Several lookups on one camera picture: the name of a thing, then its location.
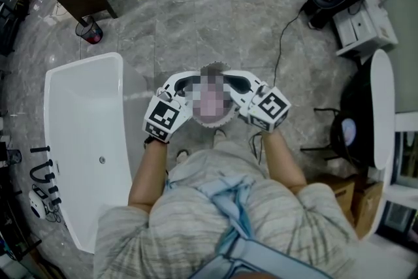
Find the white drawer cabinet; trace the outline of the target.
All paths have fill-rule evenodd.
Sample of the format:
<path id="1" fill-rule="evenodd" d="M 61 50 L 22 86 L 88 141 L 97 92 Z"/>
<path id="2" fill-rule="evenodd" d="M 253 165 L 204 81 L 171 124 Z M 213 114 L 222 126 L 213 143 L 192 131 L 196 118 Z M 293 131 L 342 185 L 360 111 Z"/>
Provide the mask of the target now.
<path id="1" fill-rule="evenodd" d="M 339 57 L 363 57 L 379 48 L 398 44 L 388 13 L 380 6 L 380 0 L 362 0 L 336 14 L 333 22 L 341 44 L 336 51 Z"/>

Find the white rectangular bathtub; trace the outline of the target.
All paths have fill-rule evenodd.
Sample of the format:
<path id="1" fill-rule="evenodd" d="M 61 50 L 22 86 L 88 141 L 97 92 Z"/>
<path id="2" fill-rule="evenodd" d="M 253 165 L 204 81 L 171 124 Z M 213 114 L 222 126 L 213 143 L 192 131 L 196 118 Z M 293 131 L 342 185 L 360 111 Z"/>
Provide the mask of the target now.
<path id="1" fill-rule="evenodd" d="M 93 253 L 99 216 L 127 204 L 144 153 L 144 77 L 111 52 L 49 70 L 44 136 L 53 185 L 79 250 Z"/>

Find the person's right forearm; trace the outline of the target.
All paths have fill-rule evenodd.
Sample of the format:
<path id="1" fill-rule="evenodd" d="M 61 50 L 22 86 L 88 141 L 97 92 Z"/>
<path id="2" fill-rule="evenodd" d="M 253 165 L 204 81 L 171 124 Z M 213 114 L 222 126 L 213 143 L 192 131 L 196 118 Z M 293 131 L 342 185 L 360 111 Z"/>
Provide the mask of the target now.
<path id="1" fill-rule="evenodd" d="M 293 194 L 307 186 L 306 177 L 296 163 L 283 135 L 279 130 L 262 132 L 266 164 L 270 178 L 281 183 Z"/>

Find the light blue chest harness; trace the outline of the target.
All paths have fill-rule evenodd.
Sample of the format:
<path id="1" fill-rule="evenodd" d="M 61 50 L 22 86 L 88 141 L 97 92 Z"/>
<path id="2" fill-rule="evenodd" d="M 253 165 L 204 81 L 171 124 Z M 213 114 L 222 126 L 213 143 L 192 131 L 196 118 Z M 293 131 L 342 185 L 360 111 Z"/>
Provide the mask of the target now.
<path id="1" fill-rule="evenodd" d="M 272 249 L 255 238 L 245 205 L 255 180 L 245 174 L 220 176 L 195 189 L 229 221 L 215 256 L 188 279 L 232 279 L 239 274 L 267 274 L 273 279 L 332 279 L 327 273 Z"/>

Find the white round device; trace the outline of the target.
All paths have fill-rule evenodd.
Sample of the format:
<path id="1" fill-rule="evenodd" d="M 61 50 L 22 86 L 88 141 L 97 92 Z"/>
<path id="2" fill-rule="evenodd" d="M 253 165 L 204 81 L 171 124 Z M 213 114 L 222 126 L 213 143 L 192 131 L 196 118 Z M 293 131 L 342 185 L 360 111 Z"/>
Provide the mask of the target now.
<path id="1" fill-rule="evenodd" d="M 29 204 L 32 212 L 36 217 L 45 220 L 48 214 L 47 202 L 49 201 L 48 195 L 40 188 L 35 187 L 29 191 Z"/>

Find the black round stool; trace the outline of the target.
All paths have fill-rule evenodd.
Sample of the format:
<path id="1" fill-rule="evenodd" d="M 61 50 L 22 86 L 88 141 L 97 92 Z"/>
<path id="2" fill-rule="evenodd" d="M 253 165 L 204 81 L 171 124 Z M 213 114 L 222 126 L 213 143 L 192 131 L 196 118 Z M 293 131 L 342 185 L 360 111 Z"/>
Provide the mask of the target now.
<path id="1" fill-rule="evenodd" d="M 354 120 L 352 113 L 341 111 L 336 108 L 313 108 L 314 112 L 332 112 L 334 119 L 332 121 L 330 132 L 329 132 L 329 143 L 322 147 L 313 147 L 313 148 L 300 148 L 301 152 L 320 152 L 320 151 L 333 151 L 335 153 L 332 157 L 324 158 L 325 161 L 330 161 L 333 159 L 343 158 L 350 162 L 352 165 L 355 165 L 353 158 L 349 153 L 349 146 L 351 146 L 355 140 L 357 134 L 357 126 Z M 353 124 L 353 136 L 351 137 L 352 141 L 348 144 L 346 140 L 346 135 L 343 125 Z"/>

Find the person's striped grey shirt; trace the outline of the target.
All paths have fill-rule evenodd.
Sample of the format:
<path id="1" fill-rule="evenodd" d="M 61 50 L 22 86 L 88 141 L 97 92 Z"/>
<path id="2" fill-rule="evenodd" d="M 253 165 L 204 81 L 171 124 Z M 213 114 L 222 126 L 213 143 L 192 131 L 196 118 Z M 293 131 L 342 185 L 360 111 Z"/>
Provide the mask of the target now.
<path id="1" fill-rule="evenodd" d="M 258 180 L 245 205 L 256 239 L 336 279 L 351 279 L 357 236 L 324 184 L 297 194 Z M 170 190 L 150 213 L 115 207 L 99 219 L 94 279 L 184 279 L 214 254 L 228 220 L 201 192 Z"/>

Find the striped laundry basket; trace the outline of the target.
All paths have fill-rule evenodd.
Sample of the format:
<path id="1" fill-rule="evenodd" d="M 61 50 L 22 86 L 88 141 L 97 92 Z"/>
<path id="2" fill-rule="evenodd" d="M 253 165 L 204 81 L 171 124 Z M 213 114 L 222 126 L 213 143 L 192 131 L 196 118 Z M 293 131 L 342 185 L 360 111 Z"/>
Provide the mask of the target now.
<path id="1" fill-rule="evenodd" d="M 231 68 L 222 62 L 205 65 L 193 80 L 187 92 L 193 119 L 206 128 L 218 128 L 231 121 L 236 104 L 231 88 L 223 75 Z"/>

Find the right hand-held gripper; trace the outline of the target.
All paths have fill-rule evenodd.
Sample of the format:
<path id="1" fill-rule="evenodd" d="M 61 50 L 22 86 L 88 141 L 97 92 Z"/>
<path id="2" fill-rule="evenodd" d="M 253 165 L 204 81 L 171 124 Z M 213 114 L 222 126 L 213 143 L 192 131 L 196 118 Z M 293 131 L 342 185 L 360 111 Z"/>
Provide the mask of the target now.
<path id="1" fill-rule="evenodd" d="M 258 77 L 243 70 L 228 70 L 227 83 L 231 87 L 231 97 L 240 105 L 238 117 L 246 124 L 273 133 L 286 119 L 291 103 L 277 87 L 260 86 Z M 248 97 L 248 92 L 254 90 L 255 93 Z"/>

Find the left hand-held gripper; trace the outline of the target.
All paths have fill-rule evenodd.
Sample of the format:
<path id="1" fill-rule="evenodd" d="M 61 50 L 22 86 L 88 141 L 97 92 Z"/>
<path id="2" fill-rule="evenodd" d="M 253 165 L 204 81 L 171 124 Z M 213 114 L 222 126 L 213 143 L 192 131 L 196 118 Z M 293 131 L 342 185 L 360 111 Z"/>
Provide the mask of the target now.
<path id="1" fill-rule="evenodd" d="M 193 98 L 195 71 L 173 74 L 152 97 L 145 113 L 143 131 L 168 143 L 173 134 L 192 117 L 189 104 Z"/>

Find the pink cloth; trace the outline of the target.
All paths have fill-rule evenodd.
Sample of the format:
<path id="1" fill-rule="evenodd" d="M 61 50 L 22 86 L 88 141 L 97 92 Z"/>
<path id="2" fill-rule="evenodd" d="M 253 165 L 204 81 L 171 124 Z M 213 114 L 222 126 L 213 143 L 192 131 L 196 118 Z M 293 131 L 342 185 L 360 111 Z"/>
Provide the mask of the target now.
<path id="1" fill-rule="evenodd" d="M 230 91 L 223 84 L 195 84 L 192 98 L 193 118 L 205 127 L 227 122 L 233 106 Z"/>

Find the white framed glass door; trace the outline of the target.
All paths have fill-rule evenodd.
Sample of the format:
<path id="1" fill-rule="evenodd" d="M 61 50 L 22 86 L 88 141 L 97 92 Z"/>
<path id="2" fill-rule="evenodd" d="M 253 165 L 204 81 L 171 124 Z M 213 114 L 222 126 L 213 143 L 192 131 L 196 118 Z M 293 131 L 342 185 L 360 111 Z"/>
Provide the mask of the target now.
<path id="1" fill-rule="evenodd" d="M 395 134 L 394 165 L 385 224 L 418 244 L 418 131 Z"/>

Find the black mesh waste bin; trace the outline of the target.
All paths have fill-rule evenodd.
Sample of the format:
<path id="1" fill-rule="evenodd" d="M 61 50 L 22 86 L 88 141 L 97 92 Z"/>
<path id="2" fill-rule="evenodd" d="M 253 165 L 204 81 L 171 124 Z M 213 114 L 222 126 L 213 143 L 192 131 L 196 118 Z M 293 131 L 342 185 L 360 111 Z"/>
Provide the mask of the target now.
<path id="1" fill-rule="evenodd" d="M 92 16 L 84 17 L 84 21 L 87 25 L 83 26 L 81 23 L 78 23 L 75 29 L 76 35 L 90 44 L 99 43 L 103 37 L 103 30 Z"/>
<path id="2" fill-rule="evenodd" d="M 10 167 L 12 165 L 16 165 L 22 162 L 22 154 L 21 151 L 17 149 L 7 149 L 7 160 L 6 166 Z"/>

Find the black gooseneck faucet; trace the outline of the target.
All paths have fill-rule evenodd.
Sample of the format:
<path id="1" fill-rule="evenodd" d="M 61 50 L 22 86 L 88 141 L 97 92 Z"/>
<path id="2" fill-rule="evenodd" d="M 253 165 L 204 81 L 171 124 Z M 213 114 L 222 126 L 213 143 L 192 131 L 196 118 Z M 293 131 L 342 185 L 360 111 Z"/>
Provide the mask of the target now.
<path id="1" fill-rule="evenodd" d="M 36 173 L 37 171 L 39 171 L 39 170 L 43 169 L 43 168 L 46 168 L 46 167 L 52 167 L 52 166 L 53 166 L 53 164 L 54 164 L 54 163 L 53 163 L 53 161 L 52 161 L 51 159 L 49 159 L 47 162 L 45 162 L 45 163 L 43 163 L 43 164 L 41 164 L 41 165 L 38 165 L 38 166 L 36 166 L 36 167 L 33 167 L 33 168 L 30 170 L 30 172 L 29 172 L 30 178 L 31 178 L 34 182 L 37 182 L 37 183 L 40 183 L 40 184 L 48 184 L 48 183 L 50 183 L 50 182 L 51 182 L 51 180 L 55 178 L 55 174 L 54 174 L 53 172 L 50 172 L 50 173 L 48 173 L 48 174 L 45 174 L 45 175 L 44 175 L 44 178 L 37 178 L 37 177 L 35 176 L 35 173 Z"/>

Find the person's left forearm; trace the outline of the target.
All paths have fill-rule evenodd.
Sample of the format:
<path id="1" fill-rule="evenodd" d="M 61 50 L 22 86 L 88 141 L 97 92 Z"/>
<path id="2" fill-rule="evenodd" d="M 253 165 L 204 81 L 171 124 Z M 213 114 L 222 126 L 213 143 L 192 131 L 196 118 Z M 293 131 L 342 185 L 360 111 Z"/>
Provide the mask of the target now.
<path id="1" fill-rule="evenodd" d="M 133 179 L 128 205 L 150 213 L 165 188 L 167 144 L 153 140 L 142 156 Z"/>

